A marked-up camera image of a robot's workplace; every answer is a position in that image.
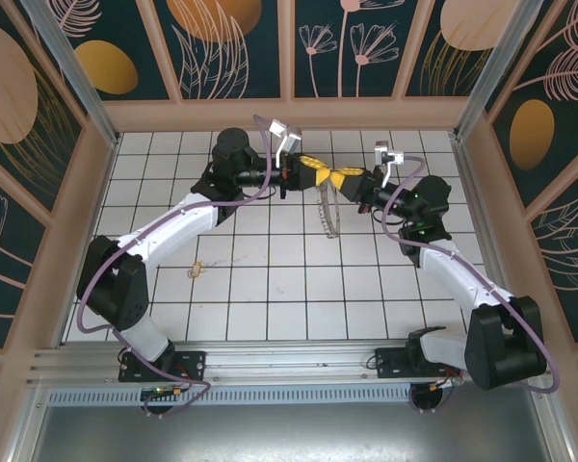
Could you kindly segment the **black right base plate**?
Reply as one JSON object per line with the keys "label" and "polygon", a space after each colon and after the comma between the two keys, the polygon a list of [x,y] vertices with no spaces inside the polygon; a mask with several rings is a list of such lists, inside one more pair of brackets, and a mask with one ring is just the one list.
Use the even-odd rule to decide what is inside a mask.
{"label": "black right base plate", "polygon": [[407,347],[376,348],[375,360],[379,379],[445,377],[447,372],[461,375],[460,369],[429,362],[421,352]]}

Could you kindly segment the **aluminium side rail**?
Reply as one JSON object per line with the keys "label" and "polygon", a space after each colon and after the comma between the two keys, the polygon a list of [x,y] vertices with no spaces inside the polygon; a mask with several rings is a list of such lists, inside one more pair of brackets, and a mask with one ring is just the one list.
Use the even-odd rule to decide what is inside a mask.
{"label": "aluminium side rail", "polygon": [[500,288],[515,294],[469,153],[464,144],[455,138],[451,138],[451,146],[477,234],[478,245],[482,252],[486,275]]}

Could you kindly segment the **aluminium corner post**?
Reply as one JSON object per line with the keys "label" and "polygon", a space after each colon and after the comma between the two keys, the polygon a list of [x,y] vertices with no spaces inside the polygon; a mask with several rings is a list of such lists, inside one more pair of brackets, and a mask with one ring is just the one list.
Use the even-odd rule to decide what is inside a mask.
{"label": "aluminium corner post", "polygon": [[101,98],[77,58],[70,39],[83,39],[102,15],[100,0],[17,0],[31,25],[70,82],[104,140],[117,144],[117,132]]}
{"label": "aluminium corner post", "polygon": [[538,17],[544,9],[544,3],[548,4],[546,7],[548,11],[549,4],[553,1],[519,0],[478,76],[459,121],[449,132],[450,141],[460,143],[471,133],[497,85],[512,67],[512,61],[529,31],[535,24],[539,24]]}

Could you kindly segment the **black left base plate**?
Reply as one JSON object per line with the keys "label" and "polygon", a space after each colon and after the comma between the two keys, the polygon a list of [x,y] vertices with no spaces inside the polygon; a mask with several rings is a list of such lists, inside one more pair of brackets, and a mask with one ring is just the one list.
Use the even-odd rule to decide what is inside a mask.
{"label": "black left base plate", "polygon": [[[168,374],[202,381],[205,372],[206,357],[203,351],[177,351]],[[120,357],[118,381],[121,383],[151,383],[167,381],[158,373],[146,367],[132,352],[123,352]]]}

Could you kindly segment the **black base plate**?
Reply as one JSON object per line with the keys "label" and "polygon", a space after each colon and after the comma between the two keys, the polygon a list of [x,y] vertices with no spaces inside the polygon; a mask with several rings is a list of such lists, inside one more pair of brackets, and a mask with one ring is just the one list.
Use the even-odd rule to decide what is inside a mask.
{"label": "black base plate", "polygon": [[[205,372],[206,357],[203,351],[177,351],[168,374],[202,381]],[[123,352],[120,357],[118,381],[121,383],[151,383],[167,381],[158,373],[146,367],[132,352]]]}
{"label": "black base plate", "polygon": [[421,352],[407,347],[376,348],[375,360],[379,379],[445,377],[447,372],[461,375],[460,369],[429,362]]}

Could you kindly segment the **aluminium front rail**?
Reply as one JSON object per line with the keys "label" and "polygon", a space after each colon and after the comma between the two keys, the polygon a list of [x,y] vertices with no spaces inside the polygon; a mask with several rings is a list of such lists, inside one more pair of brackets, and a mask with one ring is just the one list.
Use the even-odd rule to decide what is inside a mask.
{"label": "aluminium front rail", "polygon": [[[206,353],[204,379],[215,386],[374,383],[366,361],[378,347],[402,340],[177,342],[182,351]],[[72,342],[34,353],[30,385],[120,385],[117,342]]]}

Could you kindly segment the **grey metal sheet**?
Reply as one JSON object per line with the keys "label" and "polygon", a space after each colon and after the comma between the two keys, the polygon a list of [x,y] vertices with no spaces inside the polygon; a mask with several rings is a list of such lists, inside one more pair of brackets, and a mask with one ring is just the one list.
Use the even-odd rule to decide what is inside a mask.
{"label": "grey metal sheet", "polygon": [[569,462],[524,397],[453,403],[50,408],[16,462]]}

